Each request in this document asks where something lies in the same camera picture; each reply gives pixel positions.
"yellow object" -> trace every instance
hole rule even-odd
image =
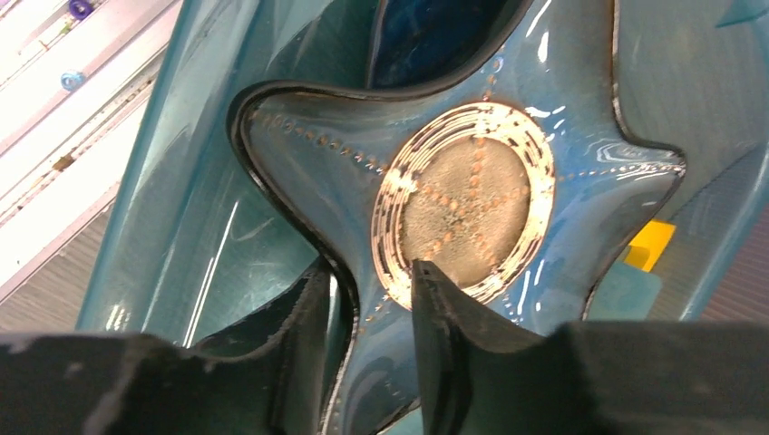
[[[630,240],[630,252],[625,257],[625,263],[637,267],[644,272],[651,272],[651,268],[659,260],[665,251],[676,226],[659,220],[650,220],[641,231]]]

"yellow block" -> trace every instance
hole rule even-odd
[[[625,263],[644,272],[651,272],[675,232],[676,226],[673,224],[659,220],[649,221],[630,241],[630,252],[625,257]]]

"starfish-shaped plate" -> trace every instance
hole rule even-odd
[[[266,82],[233,103],[244,166],[335,265],[355,312],[326,433],[373,433],[415,405],[410,260],[548,334],[580,319],[684,174],[675,149],[631,143],[618,126],[610,2],[509,15],[437,82]]]

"beige circle center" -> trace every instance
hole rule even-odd
[[[529,215],[523,162],[491,139],[463,138],[422,171],[403,210],[405,258],[433,261],[455,284],[479,284],[515,248]]]

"circular emblem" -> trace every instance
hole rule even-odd
[[[433,261],[482,303],[536,255],[550,220],[555,168],[529,116],[477,102],[407,141],[376,196],[371,242],[388,294],[411,309],[411,261]]]

